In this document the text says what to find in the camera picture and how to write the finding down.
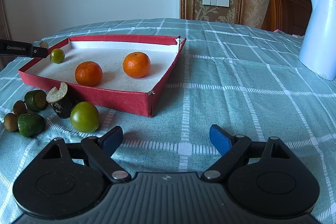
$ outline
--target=table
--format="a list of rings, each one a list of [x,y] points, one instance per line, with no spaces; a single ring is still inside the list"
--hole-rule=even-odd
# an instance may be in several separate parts
[[[2,224],[21,215],[11,194],[13,181],[56,136],[79,142],[120,125],[124,141],[113,159],[131,175],[202,172],[220,157],[208,137],[212,124],[254,141],[280,137],[320,183],[313,215],[322,223],[336,222],[336,84],[300,63],[302,40],[242,25],[169,18],[77,26],[43,40],[52,46],[68,36],[92,34],[180,35],[187,41],[154,117],[98,107],[100,127],[92,134],[76,131],[50,106],[41,112],[50,123],[35,138],[7,132],[5,114],[34,89],[17,73],[30,59],[18,57],[9,63],[0,72]]]

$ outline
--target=logo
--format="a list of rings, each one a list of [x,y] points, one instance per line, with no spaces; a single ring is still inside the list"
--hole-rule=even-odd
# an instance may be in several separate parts
[[[12,47],[12,46],[7,46],[8,50],[17,50],[17,51],[25,51],[25,47]]]
[[[162,177],[163,180],[168,181],[171,179],[170,175],[165,175],[164,177]]]

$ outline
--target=small green tomato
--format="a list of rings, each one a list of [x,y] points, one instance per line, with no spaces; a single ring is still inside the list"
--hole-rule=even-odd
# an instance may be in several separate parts
[[[61,63],[64,60],[65,54],[60,48],[56,48],[51,52],[50,60],[56,64]]]
[[[71,111],[70,122],[78,131],[91,133],[99,127],[99,112],[93,104],[80,102]]]

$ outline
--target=green fruit slice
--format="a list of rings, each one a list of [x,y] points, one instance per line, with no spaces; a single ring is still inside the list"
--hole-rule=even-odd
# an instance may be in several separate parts
[[[45,127],[45,120],[35,113],[25,113],[17,119],[19,131],[24,137],[32,137],[41,133]]]
[[[43,90],[28,91],[25,95],[25,103],[29,110],[40,111],[47,107],[46,93]]]

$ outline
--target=metal rivet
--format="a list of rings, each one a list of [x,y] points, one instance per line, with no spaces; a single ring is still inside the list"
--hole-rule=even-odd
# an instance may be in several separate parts
[[[221,176],[221,173],[219,173],[217,170],[208,170],[204,172],[204,176],[208,179],[216,179]]]
[[[125,179],[129,176],[129,174],[126,172],[126,171],[122,171],[122,170],[119,170],[119,171],[114,171],[112,173],[112,177],[114,179]]]

